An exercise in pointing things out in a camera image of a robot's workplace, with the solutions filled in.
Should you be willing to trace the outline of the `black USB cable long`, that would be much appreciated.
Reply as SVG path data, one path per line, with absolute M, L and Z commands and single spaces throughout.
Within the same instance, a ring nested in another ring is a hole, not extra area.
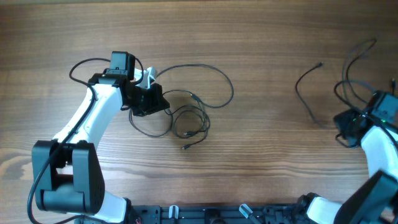
M 184 145 L 182 147 L 182 150 L 186 150 L 189 147 L 192 147 L 192 146 L 194 146 L 196 144 L 201 143 L 208 136 L 209 130 L 211 128 L 211 120 L 210 120 L 210 117 L 208 116 L 205 108 L 218 109 L 218 108 L 223 108 L 226 105 L 230 104 L 232 99 L 233 99 L 233 97 L 234 97 L 234 86 L 233 86 L 232 81 L 230 80 L 230 78 L 227 76 L 227 74 L 225 74 L 223 71 L 221 71 L 220 69 L 218 69 L 218 68 L 216 68 L 216 67 L 214 67 L 212 65 L 207 65 L 207 64 L 204 64 L 204 63 L 188 63 L 188 64 L 182 64 L 182 65 L 174 65 L 174 66 L 171 66 L 169 68 L 166 68 L 166 69 L 160 71 L 157 74 L 157 76 L 159 77 L 163 73 L 168 72 L 169 70 L 173 70 L 175 68 L 182 68 L 182 67 L 203 67 L 203 68 L 209 68 L 211 70 L 214 70 L 214 71 L 220 73 L 222 76 L 224 76 L 224 78 L 228 82 L 228 85 L 229 85 L 229 87 L 231 89 L 231 95 L 230 95 L 229 99 L 225 103 L 223 103 L 221 105 L 209 105 L 209 104 L 205 103 L 198 95 L 196 95 L 193 92 L 188 91 L 188 90 L 174 89 L 174 90 L 166 91 L 164 93 L 164 95 L 167 94 L 167 93 L 171 93 L 171 92 L 188 93 L 191 96 L 191 98 L 196 102 L 196 104 L 195 105 L 183 105 L 183 106 L 180 106 L 179 108 L 177 108 L 173 112 L 171 112 L 170 109 L 164 109 L 165 114 L 170 117 L 170 124 L 169 124 L 169 127 L 167 128 L 167 130 L 164 133 L 158 134 L 158 135 L 145 133 L 144 131 L 139 129 L 133 122 L 132 110 L 129 110 L 128 118 L 129 118 L 129 122 L 130 122 L 131 126 L 136 131 L 139 131 L 141 134 L 144 134 L 145 136 L 148 136 L 150 138 L 161 138 L 161 137 L 165 136 L 166 134 L 168 134 L 169 132 L 173 132 L 173 134 L 176 137 L 180 138 L 180 139 L 189 139 L 189 138 L 192 138 L 192 137 L 196 136 L 197 134 L 203 133 L 203 137 L 200 140 L 197 140 L 195 142 L 186 144 L 186 145 Z M 188 114 L 188 113 L 192 113 L 195 116 L 197 116 L 200 119 L 200 121 L 201 121 L 201 126 L 200 126 L 200 128 L 198 128 L 195 131 L 187 131 L 186 133 L 179 134 L 177 132 L 177 128 L 176 128 L 177 121 L 179 120 L 179 118 L 182 115 Z

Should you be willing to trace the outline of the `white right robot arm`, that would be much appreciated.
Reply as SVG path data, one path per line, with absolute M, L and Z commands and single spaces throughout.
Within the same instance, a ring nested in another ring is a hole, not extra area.
M 397 215 L 397 97 L 375 91 L 362 110 L 350 108 L 333 118 L 338 138 L 360 147 L 369 179 L 344 203 L 315 196 L 305 214 L 315 223 L 387 223 L 390 208 Z

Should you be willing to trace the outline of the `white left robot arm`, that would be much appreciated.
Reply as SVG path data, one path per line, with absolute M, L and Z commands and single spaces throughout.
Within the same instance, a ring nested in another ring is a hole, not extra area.
M 153 67 L 128 52 L 114 51 L 109 67 L 88 81 L 86 96 L 67 125 L 51 140 L 32 148 L 34 183 L 27 215 L 37 223 L 32 207 L 69 214 L 70 220 L 93 223 L 142 223 L 131 201 L 106 190 L 96 149 L 118 111 L 147 116 L 169 108 Z

